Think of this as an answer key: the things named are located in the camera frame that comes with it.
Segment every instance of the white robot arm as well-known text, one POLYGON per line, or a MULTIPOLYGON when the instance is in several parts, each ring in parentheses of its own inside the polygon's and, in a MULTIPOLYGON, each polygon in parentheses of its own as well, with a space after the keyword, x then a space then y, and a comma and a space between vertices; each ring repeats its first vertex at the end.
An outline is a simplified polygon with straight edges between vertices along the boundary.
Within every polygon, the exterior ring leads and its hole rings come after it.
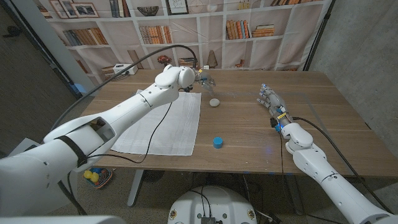
POLYGON ((152 109, 175 101, 178 89, 195 81, 188 67, 168 65, 155 83, 114 108, 71 120, 50 132, 41 146, 0 160, 0 217, 23 215, 35 198, 71 170, 83 171, 105 154, 118 137, 152 109))
POLYGON ((275 129, 289 139, 285 146, 293 154, 294 164, 320 184, 350 223, 398 223, 398 216, 373 205, 328 163, 311 134, 293 121, 278 94, 265 84, 260 91, 262 99, 257 100, 275 119, 275 129))

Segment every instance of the yellow ball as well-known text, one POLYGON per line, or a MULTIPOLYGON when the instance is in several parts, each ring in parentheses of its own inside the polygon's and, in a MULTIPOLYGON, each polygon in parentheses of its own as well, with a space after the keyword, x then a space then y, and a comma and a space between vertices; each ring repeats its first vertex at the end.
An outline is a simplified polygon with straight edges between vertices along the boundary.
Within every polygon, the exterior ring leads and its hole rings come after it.
POLYGON ((97 181, 98 181, 99 178, 100 178, 100 176, 99 176, 97 173, 93 173, 93 174, 91 175, 90 180, 91 180, 93 183, 97 183, 97 181))
POLYGON ((86 170, 85 173, 83 174, 83 176, 86 179, 90 179, 92 175, 93 175, 93 173, 90 170, 86 170))

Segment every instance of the bowl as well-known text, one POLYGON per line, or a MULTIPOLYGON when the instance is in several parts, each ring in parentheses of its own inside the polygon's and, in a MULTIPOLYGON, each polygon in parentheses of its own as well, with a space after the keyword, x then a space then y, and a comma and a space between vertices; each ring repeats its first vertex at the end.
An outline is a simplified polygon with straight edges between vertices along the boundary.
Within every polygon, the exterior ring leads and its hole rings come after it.
POLYGON ((137 7, 137 9, 144 16, 156 16, 159 6, 137 7))

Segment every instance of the black strap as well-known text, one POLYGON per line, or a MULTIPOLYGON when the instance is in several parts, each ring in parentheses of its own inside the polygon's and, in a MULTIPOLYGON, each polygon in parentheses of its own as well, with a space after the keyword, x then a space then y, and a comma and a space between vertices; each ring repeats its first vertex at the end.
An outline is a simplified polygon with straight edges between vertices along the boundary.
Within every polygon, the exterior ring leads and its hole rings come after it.
POLYGON ((87 163, 87 157, 85 153, 80 149, 76 143, 70 139, 68 136, 59 136, 56 139, 59 139, 63 141, 65 144, 67 144, 73 152, 75 152, 78 160, 77 160, 77 167, 82 166, 83 164, 87 163))

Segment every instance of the picture frame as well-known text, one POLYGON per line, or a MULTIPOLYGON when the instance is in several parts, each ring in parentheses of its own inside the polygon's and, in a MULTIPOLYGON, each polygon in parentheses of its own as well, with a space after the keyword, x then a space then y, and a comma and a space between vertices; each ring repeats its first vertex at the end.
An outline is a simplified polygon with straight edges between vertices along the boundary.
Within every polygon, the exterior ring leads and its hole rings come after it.
POLYGON ((170 16, 189 14, 187 0, 166 0, 166 5, 170 16))
POLYGON ((65 12, 61 3, 58 0, 50 0, 50 5, 61 19, 69 19, 67 12, 65 12))
POLYGON ((62 5, 63 9, 67 13, 68 17, 71 19, 75 19, 78 16, 76 15, 75 10, 73 9, 71 3, 73 3, 73 0, 58 0, 60 4, 62 5))
POLYGON ((78 18, 99 18, 93 3, 71 3, 78 18))

